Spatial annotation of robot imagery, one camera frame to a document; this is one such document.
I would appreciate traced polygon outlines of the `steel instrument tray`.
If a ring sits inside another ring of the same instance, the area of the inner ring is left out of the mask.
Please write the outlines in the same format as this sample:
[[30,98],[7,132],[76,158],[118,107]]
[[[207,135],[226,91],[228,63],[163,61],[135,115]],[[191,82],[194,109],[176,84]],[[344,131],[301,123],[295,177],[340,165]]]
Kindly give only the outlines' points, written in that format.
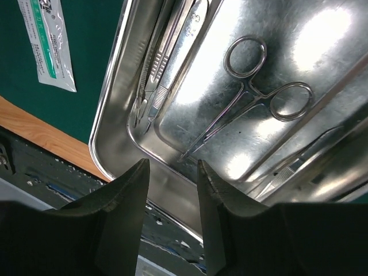
[[202,239],[197,162],[247,196],[367,192],[366,1],[125,1],[89,150]]

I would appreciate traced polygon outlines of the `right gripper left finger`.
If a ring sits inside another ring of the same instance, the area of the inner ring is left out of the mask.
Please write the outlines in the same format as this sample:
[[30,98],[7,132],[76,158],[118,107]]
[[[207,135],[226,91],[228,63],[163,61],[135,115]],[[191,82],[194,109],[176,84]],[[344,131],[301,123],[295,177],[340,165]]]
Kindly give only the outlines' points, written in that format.
[[58,210],[1,202],[1,274],[134,275],[149,174],[142,159]]

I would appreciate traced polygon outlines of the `green white packet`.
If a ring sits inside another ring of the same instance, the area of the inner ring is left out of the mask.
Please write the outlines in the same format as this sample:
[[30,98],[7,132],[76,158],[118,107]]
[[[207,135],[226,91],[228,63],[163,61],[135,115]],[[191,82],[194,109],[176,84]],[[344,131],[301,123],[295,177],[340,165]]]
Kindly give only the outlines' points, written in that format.
[[36,61],[38,81],[76,92],[70,49],[58,0],[18,1]]

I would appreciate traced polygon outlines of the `steel tweezers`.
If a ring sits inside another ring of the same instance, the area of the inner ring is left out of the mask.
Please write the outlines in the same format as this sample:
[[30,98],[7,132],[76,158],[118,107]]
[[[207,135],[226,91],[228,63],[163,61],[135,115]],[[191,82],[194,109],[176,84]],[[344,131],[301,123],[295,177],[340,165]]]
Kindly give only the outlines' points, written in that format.
[[341,135],[343,130],[342,125],[326,130],[304,148],[286,159],[274,170],[272,175],[265,178],[260,184],[261,189],[257,192],[255,199],[261,201],[268,197],[273,190],[281,187],[308,159],[325,148],[331,138]]

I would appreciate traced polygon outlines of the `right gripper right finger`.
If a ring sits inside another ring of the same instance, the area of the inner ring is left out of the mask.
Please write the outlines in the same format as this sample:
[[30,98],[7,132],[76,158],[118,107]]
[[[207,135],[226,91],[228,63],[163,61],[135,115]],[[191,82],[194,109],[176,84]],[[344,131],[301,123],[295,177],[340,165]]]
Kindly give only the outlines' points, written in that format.
[[366,275],[367,205],[268,207],[197,167],[207,275]]

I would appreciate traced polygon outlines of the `dark green surgical cloth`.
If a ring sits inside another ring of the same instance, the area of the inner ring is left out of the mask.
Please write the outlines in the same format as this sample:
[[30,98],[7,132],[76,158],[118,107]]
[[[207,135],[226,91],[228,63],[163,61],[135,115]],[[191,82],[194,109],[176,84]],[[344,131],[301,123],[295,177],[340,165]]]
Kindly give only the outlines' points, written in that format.
[[76,92],[38,82],[17,1],[1,1],[1,96],[87,143],[123,1],[62,1]]

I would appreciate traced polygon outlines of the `steel scalpel handle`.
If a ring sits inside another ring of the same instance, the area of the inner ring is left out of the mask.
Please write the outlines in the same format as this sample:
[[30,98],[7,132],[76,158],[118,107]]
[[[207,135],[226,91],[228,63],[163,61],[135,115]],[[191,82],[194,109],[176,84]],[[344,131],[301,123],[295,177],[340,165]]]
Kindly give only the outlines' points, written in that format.
[[145,93],[156,89],[164,73],[183,24],[184,9],[184,1],[163,2],[140,74],[134,106],[134,128],[140,121],[140,111]]
[[174,9],[144,87],[143,95],[148,96],[143,98],[146,106],[137,107],[137,123],[144,114],[147,115],[143,134],[148,132],[162,109],[175,77],[205,22],[208,7],[208,1],[182,1]]

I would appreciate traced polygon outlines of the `steel forceps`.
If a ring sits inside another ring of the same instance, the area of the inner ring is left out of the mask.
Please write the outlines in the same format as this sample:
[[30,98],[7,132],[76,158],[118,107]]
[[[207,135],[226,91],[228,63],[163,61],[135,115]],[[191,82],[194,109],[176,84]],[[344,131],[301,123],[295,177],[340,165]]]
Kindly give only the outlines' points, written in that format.
[[[260,58],[256,66],[248,71],[248,72],[237,72],[231,65],[231,55],[233,50],[242,42],[245,41],[254,41],[259,45],[260,48]],[[270,111],[271,115],[282,122],[289,122],[296,120],[300,117],[303,117],[307,111],[309,111],[315,102],[315,93],[310,87],[310,85],[305,82],[289,82],[268,94],[264,94],[255,88],[252,84],[252,80],[254,76],[259,72],[259,70],[264,65],[267,58],[267,45],[264,39],[260,36],[254,34],[248,34],[242,37],[239,37],[235,40],[227,49],[226,54],[223,59],[223,67],[226,73],[232,78],[240,82],[240,90],[234,96],[234,98],[229,102],[229,104],[219,113],[219,115],[207,126],[207,128],[196,138],[196,140],[190,145],[190,147],[182,153],[179,157],[179,161],[185,160],[188,156],[198,151],[204,144],[206,144],[214,135],[219,133],[222,129],[227,127],[237,118],[247,113],[254,107],[258,105],[262,105]],[[300,89],[304,89],[308,93],[308,100],[305,105],[298,111],[291,114],[280,114],[277,112],[276,107],[274,106],[274,98],[277,97],[281,92],[291,89],[293,87],[297,87]],[[234,113],[230,118],[224,120],[223,118],[229,114],[231,109],[239,102],[242,96],[250,95],[252,97],[252,101],[246,104],[244,107],[239,109],[236,113]]]

